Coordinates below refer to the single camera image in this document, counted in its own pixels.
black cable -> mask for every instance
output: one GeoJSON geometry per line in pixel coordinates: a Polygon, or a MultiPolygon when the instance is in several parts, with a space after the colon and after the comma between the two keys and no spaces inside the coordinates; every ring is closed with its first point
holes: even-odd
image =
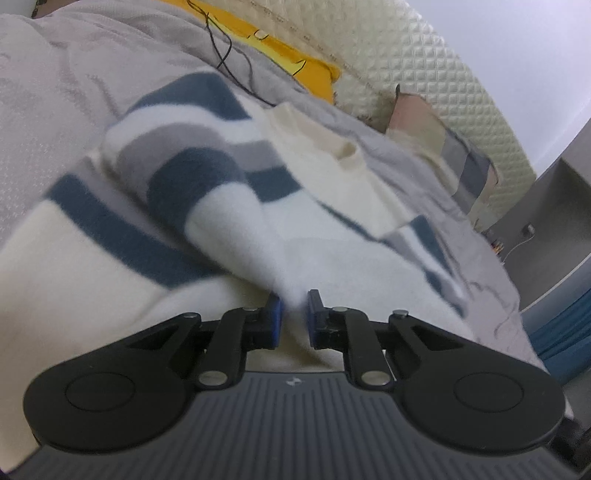
{"type": "Polygon", "coordinates": [[[234,81],[234,83],[236,83],[237,86],[239,86],[242,90],[244,90],[246,93],[248,93],[249,95],[252,95],[254,98],[256,98],[257,100],[260,100],[263,103],[266,103],[269,106],[277,106],[277,104],[275,103],[271,103],[268,102],[267,100],[265,100],[264,98],[258,96],[255,92],[253,92],[252,90],[249,90],[248,88],[246,88],[235,76],[234,74],[230,71],[230,68],[228,68],[228,65],[226,65],[226,59],[228,58],[228,56],[230,55],[230,52],[232,51],[233,48],[233,42],[232,42],[232,38],[230,37],[230,35],[228,35],[226,32],[224,32],[224,30],[215,22],[211,19],[211,17],[209,16],[209,13],[207,13],[203,8],[201,8],[198,5],[195,5],[191,0],[186,0],[187,1],[187,5],[192,8],[193,10],[195,10],[196,12],[202,14],[205,17],[205,27],[207,28],[207,31],[209,32],[209,38],[212,41],[212,46],[213,49],[215,50],[220,62],[217,64],[216,70],[219,70],[222,66],[224,66],[224,68],[226,69],[228,75],[232,78],[232,80],[234,81]],[[220,53],[215,39],[213,38],[213,31],[211,29],[211,27],[209,26],[209,22],[211,22],[213,25],[215,25],[215,27],[222,32],[223,36],[228,40],[229,43],[229,47],[228,50],[226,51],[225,55],[222,57],[222,54],[220,53]]]}

logo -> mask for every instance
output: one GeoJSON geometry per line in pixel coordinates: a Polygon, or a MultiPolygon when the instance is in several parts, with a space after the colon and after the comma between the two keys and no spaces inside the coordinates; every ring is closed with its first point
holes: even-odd
{"type": "Polygon", "coordinates": [[[297,387],[298,385],[301,385],[303,382],[303,380],[300,380],[297,377],[291,377],[289,380],[285,381],[286,384],[288,384],[290,387],[297,387]]]}

ribbed black surface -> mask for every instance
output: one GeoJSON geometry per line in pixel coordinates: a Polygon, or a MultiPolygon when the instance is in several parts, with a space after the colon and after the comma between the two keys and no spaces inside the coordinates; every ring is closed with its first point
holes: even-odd
{"type": "Polygon", "coordinates": [[[245,374],[197,397],[183,420],[134,450],[77,456],[44,447],[15,480],[571,480],[544,450],[454,452],[418,432],[383,393],[343,374],[245,374]]]}

gray cabinet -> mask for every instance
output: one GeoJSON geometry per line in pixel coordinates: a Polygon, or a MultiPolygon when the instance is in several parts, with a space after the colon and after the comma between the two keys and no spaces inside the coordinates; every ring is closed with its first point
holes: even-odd
{"type": "MultiPolygon", "coordinates": [[[[591,179],[591,158],[589,163],[591,179]]],[[[528,222],[535,236],[508,257],[505,268],[532,332],[591,288],[591,187],[558,160],[493,227],[505,243],[503,257],[524,239],[521,229],[528,222]]]]}

white wall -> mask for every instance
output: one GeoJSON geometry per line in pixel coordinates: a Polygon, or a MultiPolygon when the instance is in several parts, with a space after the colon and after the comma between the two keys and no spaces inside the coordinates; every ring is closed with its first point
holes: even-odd
{"type": "Polygon", "coordinates": [[[472,69],[540,175],[591,118],[591,0],[407,1],[472,69]]]}

